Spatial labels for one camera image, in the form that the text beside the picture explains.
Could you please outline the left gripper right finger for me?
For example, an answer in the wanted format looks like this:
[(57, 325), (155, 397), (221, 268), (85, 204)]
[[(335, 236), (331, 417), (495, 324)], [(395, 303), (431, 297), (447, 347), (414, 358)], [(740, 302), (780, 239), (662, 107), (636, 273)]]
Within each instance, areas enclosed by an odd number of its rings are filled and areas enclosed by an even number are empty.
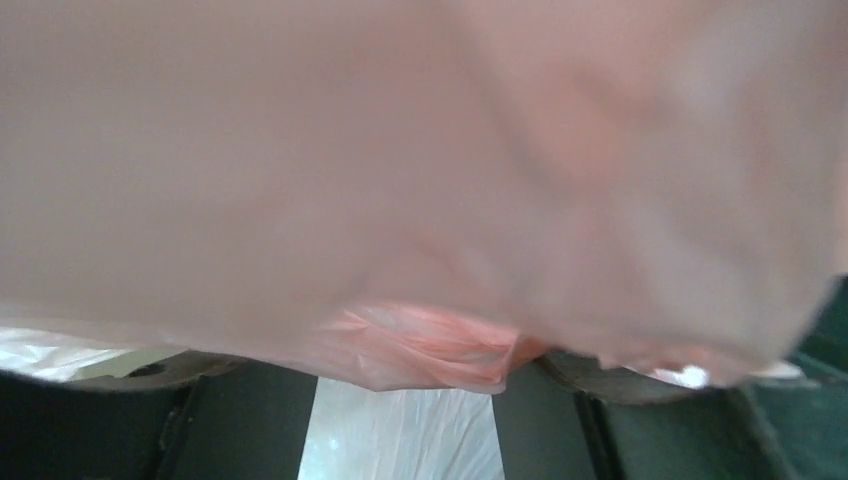
[(847, 282), (790, 363), (794, 379), (686, 390), (553, 352), (493, 400), (509, 479), (843, 479)]

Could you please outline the pink plastic bag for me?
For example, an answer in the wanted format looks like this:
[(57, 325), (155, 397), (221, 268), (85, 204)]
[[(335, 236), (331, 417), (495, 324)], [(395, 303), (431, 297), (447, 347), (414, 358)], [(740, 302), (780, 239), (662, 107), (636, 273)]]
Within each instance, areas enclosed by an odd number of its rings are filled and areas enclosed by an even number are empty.
[(730, 389), (844, 279), (846, 157), (843, 1), (5, 1), (1, 322)]

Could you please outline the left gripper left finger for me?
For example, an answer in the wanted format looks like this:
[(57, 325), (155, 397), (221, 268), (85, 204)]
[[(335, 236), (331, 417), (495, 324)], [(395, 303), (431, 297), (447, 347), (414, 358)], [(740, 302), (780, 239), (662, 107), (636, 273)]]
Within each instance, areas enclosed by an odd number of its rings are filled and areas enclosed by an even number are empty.
[(1, 377), (5, 479), (294, 479), (314, 376), (186, 352), (121, 377)]

